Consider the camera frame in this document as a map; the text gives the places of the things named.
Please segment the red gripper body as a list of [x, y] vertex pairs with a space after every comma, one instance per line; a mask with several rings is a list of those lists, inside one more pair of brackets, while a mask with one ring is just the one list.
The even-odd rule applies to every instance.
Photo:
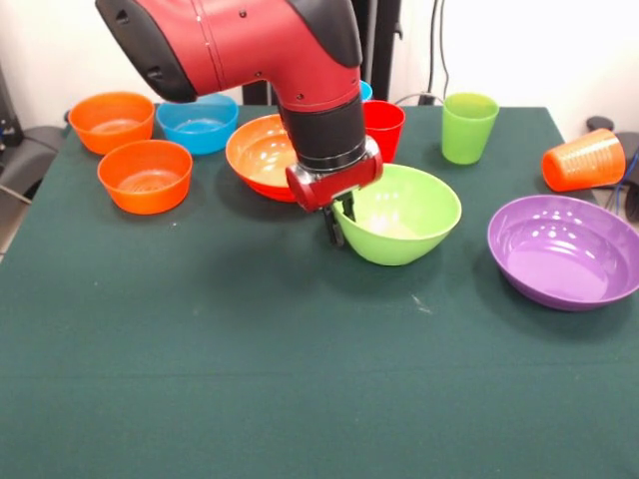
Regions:
[[330, 207], [341, 196], [377, 181], [383, 170], [379, 150], [334, 172], [312, 172], [300, 163], [286, 168], [287, 183], [296, 202], [309, 213]]

